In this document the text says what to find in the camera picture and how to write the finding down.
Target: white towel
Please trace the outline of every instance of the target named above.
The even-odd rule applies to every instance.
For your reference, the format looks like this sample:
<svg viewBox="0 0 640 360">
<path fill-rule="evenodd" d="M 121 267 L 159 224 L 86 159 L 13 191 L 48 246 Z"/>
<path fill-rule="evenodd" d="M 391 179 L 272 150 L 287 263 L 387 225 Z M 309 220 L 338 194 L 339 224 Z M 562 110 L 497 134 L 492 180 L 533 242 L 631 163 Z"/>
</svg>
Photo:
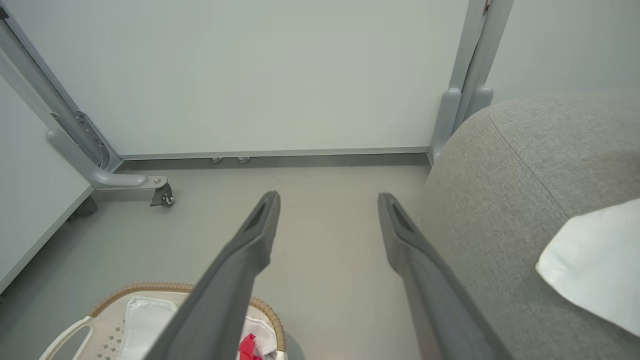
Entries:
<svg viewBox="0 0 640 360">
<path fill-rule="evenodd" d="M 640 336 L 640 199 L 569 219 L 536 270 L 570 302 Z"/>
<path fill-rule="evenodd" d="M 276 332 L 270 323 L 269 318 L 262 311 L 250 306 L 244 318 L 242 335 L 240 336 L 240 340 L 238 340 L 238 344 L 240 344 L 247 335 L 253 334 L 255 335 L 255 339 L 253 339 L 253 343 L 255 344 L 253 354 L 265 360 L 274 359 L 275 352 L 278 350 L 278 343 L 276 340 Z"/>
<path fill-rule="evenodd" d="M 178 306 L 167 300 L 131 298 L 125 311 L 118 360 L 143 360 L 177 311 Z"/>
</svg>

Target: baseboard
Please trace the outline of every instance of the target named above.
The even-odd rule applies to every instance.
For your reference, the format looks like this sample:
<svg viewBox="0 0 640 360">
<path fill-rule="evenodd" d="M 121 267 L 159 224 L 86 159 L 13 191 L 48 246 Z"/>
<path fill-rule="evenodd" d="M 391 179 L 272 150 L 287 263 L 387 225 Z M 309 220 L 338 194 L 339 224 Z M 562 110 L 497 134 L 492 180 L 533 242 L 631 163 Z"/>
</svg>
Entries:
<svg viewBox="0 0 640 360">
<path fill-rule="evenodd" d="M 161 159 L 127 160 L 118 169 L 118 173 L 148 170 L 161 175 L 165 170 L 185 169 L 251 169 L 251 168 L 296 168 L 296 167 L 380 167 L 380 166 L 423 166 L 429 160 L 427 154 L 359 154 L 359 155 L 306 155 L 306 156 L 262 156 L 240 164 L 237 158 L 224 158 L 212 163 L 210 158 L 200 159 Z"/>
<path fill-rule="evenodd" d="M 74 213 L 74 211 L 86 200 L 86 198 L 93 192 L 93 187 L 89 186 L 81 195 L 74 201 L 69 208 L 62 213 L 55 223 L 40 237 L 40 239 L 33 245 L 33 247 L 20 259 L 20 261 L 13 267 L 13 269 L 7 274 L 2 281 L 0 281 L 0 293 L 2 293 L 9 284 L 18 276 L 18 274 L 24 269 L 25 266 L 33 259 L 33 257 L 42 249 L 44 244 L 49 241 L 51 236 L 67 221 L 67 219 Z"/>
<path fill-rule="evenodd" d="M 170 160 L 202 158 L 239 158 L 272 156 L 324 156 L 324 155 L 364 155 L 364 154 L 416 154 L 429 152 L 428 146 L 376 147 L 366 149 L 315 149 L 277 151 L 227 151 L 227 152 L 185 152 L 178 154 L 134 154 L 120 155 L 123 160 Z"/>
</svg>

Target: red cloth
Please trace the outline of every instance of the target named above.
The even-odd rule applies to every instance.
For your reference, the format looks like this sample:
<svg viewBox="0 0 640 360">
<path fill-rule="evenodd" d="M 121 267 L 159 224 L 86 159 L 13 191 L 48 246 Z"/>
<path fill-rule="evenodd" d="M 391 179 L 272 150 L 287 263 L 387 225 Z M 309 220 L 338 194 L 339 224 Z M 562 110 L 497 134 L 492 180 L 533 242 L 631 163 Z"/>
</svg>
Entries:
<svg viewBox="0 0 640 360">
<path fill-rule="evenodd" d="M 240 346 L 238 347 L 240 360 L 262 360 L 261 357 L 253 355 L 253 350 L 255 348 L 253 339 L 255 339 L 255 335 L 249 334 L 242 340 L 242 342 L 240 342 Z"/>
</svg>

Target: wicker basket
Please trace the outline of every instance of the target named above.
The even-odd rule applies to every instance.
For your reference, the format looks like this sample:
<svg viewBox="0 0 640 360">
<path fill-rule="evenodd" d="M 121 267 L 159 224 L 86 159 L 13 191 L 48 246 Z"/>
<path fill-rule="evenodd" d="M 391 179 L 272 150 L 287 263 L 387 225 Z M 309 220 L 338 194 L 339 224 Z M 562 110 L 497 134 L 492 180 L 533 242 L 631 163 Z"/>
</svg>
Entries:
<svg viewBox="0 0 640 360">
<path fill-rule="evenodd" d="M 124 334 L 124 317 L 127 303 L 131 298 L 152 297 L 182 304 L 191 293 L 192 285 L 174 282 L 142 282 L 116 291 L 100 303 L 87 317 L 71 325 L 49 345 L 40 360 L 53 359 L 56 352 L 75 333 L 89 327 L 89 334 L 76 352 L 74 360 L 116 360 L 120 352 L 120 342 Z M 285 352 L 284 330 L 278 315 L 264 301 L 251 299 L 249 306 L 262 311 L 276 333 L 278 351 Z"/>
</svg>

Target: metal bracket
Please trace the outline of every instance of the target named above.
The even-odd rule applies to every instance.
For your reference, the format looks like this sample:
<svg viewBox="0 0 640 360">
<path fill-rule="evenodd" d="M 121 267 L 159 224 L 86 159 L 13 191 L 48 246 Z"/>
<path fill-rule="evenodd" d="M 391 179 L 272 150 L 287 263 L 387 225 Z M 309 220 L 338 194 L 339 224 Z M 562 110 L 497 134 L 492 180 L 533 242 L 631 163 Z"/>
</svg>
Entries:
<svg viewBox="0 0 640 360">
<path fill-rule="evenodd" d="M 460 98 L 461 91 L 459 88 L 450 88 L 442 94 L 436 126 L 433 130 L 433 135 L 431 135 L 431 151 L 427 154 L 431 165 L 435 163 L 442 148 L 453 134 L 453 124 L 456 122 Z"/>
<path fill-rule="evenodd" d="M 173 204 L 173 193 L 166 176 L 148 177 L 105 171 L 95 166 L 62 129 L 48 130 L 47 140 L 96 190 L 156 189 L 151 206 L 168 207 Z"/>
<path fill-rule="evenodd" d="M 74 110 L 74 115 L 76 120 L 80 124 L 80 127 L 84 130 L 84 133 L 89 136 L 100 148 L 100 154 L 102 155 L 102 159 L 100 165 L 101 168 L 107 168 L 110 162 L 109 149 L 104 145 L 98 133 L 95 132 L 93 128 L 93 124 L 91 123 L 91 119 L 89 116 L 85 114 L 82 110 Z"/>
<path fill-rule="evenodd" d="M 171 185 L 169 185 L 169 183 L 166 183 L 161 188 L 156 189 L 156 192 L 154 193 L 154 197 L 153 199 L 151 199 L 150 206 L 158 206 L 158 205 L 162 205 L 166 208 L 173 205 L 173 192 L 171 190 Z"/>
</svg>

